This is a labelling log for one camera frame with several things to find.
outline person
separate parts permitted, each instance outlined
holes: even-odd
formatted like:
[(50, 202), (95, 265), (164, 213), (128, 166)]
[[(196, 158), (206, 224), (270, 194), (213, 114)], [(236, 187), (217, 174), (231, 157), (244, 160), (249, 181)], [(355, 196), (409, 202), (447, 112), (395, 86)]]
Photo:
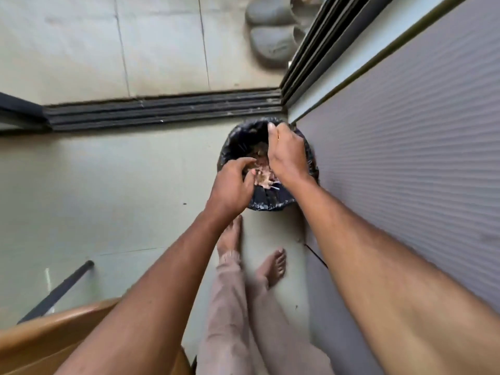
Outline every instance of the person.
[[(268, 156), (272, 170), (296, 198), (333, 281), (387, 374), (500, 372), (500, 317), (490, 306), (317, 185), (307, 170), (303, 140), (285, 123), (269, 126)], [(197, 372), (252, 373), (247, 350), (251, 324), (275, 333), (263, 336), (267, 342), (256, 334), (271, 375), (284, 373), (281, 366), (291, 374), (332, 373), (322, 352), (284, 326), (267, 291), (284, 274), (284, 251), (268, 258), (255, 284), (244, 290), (238, 216), (253, 194), (254, 173), (244, 180), (241, 176), (253, 160), (239, 158), (222, 168), (204, 210), (58, 375), (169, 373), (217, 241), (221, 261)]]

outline slipper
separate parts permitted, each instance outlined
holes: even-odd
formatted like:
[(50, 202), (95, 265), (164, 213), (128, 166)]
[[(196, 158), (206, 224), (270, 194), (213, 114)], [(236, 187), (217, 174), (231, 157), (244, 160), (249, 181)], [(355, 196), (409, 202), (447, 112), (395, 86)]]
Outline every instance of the slipper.
[(320, 5), (303, 0), (253, 0), (247, 5), (245, 20), (250, 26), (310, 24)]
[(254, 27), (250, 31), (250, 47), (266, 68), (287, 68), (305, 37), (297, 26)]

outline black plastic bag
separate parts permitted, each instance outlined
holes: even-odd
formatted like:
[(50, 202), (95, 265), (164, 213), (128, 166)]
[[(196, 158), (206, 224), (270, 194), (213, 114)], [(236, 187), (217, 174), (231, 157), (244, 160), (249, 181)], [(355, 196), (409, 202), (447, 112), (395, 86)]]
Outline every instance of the black plastic bag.
[[(286, 120), (278, 117), (261, 117), (258, 119), (247, 120), (236, 126), (228, 135), (224, 146), (222, 146), (221, 155), (217, 162), (217, 171), (222, 169), (222, 166), (232, 159), (246, 157), (252, 151), (253, 146), (259, 142), (268, 143), (267, 124), (271, 122), (278, 126)], [(304, 138), (305, 155), (308, 159), (309, 174), (318, 180), (319, 171), (316, 166), (314, 154), (305, 137), (302, 133), (292, 128), (295, 134)], [(281, 184), (274, 184), (278, 189), (265, 189), (260, 185), (254, 187), (252, 200), (248, 208), (253, 210), (282, 210), (286, 206), (296, 202), (295, 198)]]

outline pants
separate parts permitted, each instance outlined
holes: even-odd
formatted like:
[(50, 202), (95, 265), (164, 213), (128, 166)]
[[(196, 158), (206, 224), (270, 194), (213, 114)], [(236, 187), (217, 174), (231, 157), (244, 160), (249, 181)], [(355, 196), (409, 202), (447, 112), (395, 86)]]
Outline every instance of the pants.
[(333, 375), (327, 355), (290, 326), (267, 279), (246, 286), (240, 263), (235, 251), (220, 258), (197, 373), (253, 375), (251, 328), (270, 375)]

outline tile floor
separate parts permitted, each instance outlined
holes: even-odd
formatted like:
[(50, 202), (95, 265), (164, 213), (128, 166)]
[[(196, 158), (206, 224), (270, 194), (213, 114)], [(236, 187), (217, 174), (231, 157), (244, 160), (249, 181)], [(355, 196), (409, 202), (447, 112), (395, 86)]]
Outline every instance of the tile floor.
[(278, 86), (249, 0), (2, 0), (0, 92), (40, 104)]
[[(240, 122), (1, 138), (0, 328), (15, 324), (88, 258), (95, 269), (55, 310), (122, 295), (203, 209), (221, 146)], [(287, 249), (288, 274), (276, 294), (291, 323), (308, 335), (299, 211), (243, 216), (247, 271), (276, 247)], [(216, 262), (214, 254), (184, 334), (190, 359)]]

